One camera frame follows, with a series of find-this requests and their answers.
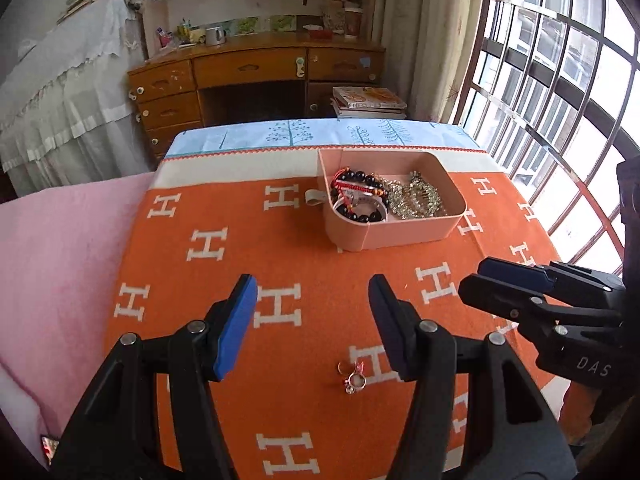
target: pink blanket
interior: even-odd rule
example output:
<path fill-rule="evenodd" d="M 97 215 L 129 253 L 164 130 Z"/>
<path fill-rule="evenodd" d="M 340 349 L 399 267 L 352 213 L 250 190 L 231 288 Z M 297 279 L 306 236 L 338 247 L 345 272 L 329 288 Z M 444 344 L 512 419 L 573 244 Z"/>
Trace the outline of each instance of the pink blanket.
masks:
<path fill-rule="evenodd" d="M 102 363 L 118 267 L 153 173 L 0 205 L 0 362 L 60 436 Z"/>

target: drawer handle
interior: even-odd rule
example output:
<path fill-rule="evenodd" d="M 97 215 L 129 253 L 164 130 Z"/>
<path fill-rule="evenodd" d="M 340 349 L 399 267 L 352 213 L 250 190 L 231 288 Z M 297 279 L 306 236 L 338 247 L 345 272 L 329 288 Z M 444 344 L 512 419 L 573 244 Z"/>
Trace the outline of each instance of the drawer handle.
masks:
<path fill-rule="evenodd" d="M 357 70 L 358 66 L 353 63 L 347 63 L 346 61 L 341 61 L 340 63 L 336 63 L 334 65 L 336 70 Z"/>

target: metal screw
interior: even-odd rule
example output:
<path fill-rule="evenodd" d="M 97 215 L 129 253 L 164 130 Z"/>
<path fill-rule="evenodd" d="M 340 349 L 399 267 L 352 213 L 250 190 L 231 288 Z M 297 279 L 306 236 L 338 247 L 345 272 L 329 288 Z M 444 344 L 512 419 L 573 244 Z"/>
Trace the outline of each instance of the metal screw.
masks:
<path fill-rule="evenodd" d="M 420 330 L 423 332 L 434 333 L 438 329 L 438 324 L 431 319 L 425 319 L 420 322 Z"/>
<path fill-rule="evenodd" d="M 504 338 L 504 336 L 500 333 L 500 332 L 491 332 L 489 334 L 489 342 L 493 343 L 494 345 L 504 345 L 506 343 L 506 339 Z"/>
<path fill-rule="evenodd" d="M 205 328 L 207 327 L 207 325 L 205 325 L 204 321 L 200 321 L 199 319 L 197 319 L 196 321 L 191 321 L 188 325 L 187 325 L 187 330 L 189 332 L 191 332 L 192 334 L 199 334 L 200 332 L 202 332 Z"/>
<path fill-rule="evenodd" d="M 133 332 L 127 332 L 120 336 L 120 344 L 124 346 L 133 345 L 136 342 L 137 336 Z"/>

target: pink storage box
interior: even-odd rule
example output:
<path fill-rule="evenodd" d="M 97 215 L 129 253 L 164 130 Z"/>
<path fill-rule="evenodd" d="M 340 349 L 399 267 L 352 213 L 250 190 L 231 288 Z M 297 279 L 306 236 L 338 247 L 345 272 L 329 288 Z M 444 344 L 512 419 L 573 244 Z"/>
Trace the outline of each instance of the pink storage box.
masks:
<path fill-rule="evenodd" d="M 341 168 L 377 173 L 407 182 L 411 171 L 436 187 L 447 216 L 399 220 L 389 214 L 386 222 L 361 224 L 335 212 L 331 202 L 323 205 L 324 227 L 329 239 L 351 252 L 442 240 L 458 225 L 466 211 L 466 202 L 438 158 L 426 152 L 389 150 L 319 150 L 318 184 L 330 196 L 331 179 Z"/>

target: wooden desk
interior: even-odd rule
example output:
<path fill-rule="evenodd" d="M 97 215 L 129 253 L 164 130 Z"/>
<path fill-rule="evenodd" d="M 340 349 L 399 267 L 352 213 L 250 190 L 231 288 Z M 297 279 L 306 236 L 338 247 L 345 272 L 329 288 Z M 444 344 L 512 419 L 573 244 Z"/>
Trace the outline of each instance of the wooden desk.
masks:
<path fill-rule="evenodd" d="M 154 154 L 161 158 L 180 132 L 224 122 L 220 94 L 207 89 L 300 81 L 304 109 L 299 116 L 333 117 L 333 87 L 376 86 L 383 67 L 384 48 L 379 45 L 265 32 L 228 38 L 218 46 L 187 47 L 147 61 L 129 72 L 130 96 Z"/>

